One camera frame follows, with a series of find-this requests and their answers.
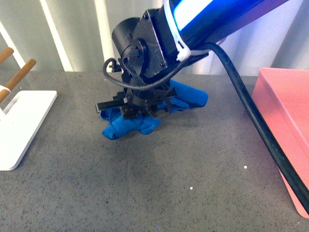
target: gray countertop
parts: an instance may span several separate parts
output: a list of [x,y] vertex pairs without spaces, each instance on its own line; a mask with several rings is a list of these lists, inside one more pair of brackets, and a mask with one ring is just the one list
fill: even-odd
[[[58,98],[19,167],[0,172],[0,231],[309,231],[228,77],[174,79],[207,105],[110,141],[95,104],[119,87],[98,72],[29,73],[1,107],[20,90]],[[243,79],[252,92],[256,77]]]

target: wooden dowel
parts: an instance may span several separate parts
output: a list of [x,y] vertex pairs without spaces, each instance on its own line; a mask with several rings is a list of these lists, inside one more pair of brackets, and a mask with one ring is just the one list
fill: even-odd
[[[18,83],[27,75],[27,73],[33,68],[37,62],[34,59],[30,59],[21,70],[5,85],[6,88],[11,91],[18,85]],[[0,91],[0,103],[10,94],[6,89]]]
[[6,48],[0,53],[0,64],[4,62],[11,54],[14,53],[14,50],[10,47]]

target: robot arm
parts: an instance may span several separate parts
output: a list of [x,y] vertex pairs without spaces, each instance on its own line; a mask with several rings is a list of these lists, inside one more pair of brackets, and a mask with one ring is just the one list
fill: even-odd
[[[120,65],[108,59],[103,68],[124,91],[97,104],[97,112],[121,106],[124,118],[154,115],[158,104],[177,94],[169,87],[173,75],[208,55],[201,49],[204,43],[223,40],[286,1],[166,0],[160,9],[124,20],[112,32]],[[110,64],[114,71],[123,70],[122,82],[110,78]]]

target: pink bin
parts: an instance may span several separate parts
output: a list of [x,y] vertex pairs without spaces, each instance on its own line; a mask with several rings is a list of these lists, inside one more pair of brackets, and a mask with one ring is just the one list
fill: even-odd
[[[252,98],[309,188],[309,71],[262,68]],[[284,177],[283,180],[298,213],[309,218]]]

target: gray table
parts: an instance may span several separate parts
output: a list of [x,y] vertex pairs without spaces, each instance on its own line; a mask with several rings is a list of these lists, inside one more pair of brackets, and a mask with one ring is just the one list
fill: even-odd
[[[58,98],[19,168],[0,173],[0,231],[307,232],[228,77],[175,80],[208,92],[206,107],[110,141],[95,104],[120,88],[101,73],[31,72],[11,97]],[[256,77],[244,81],[252,91]]]

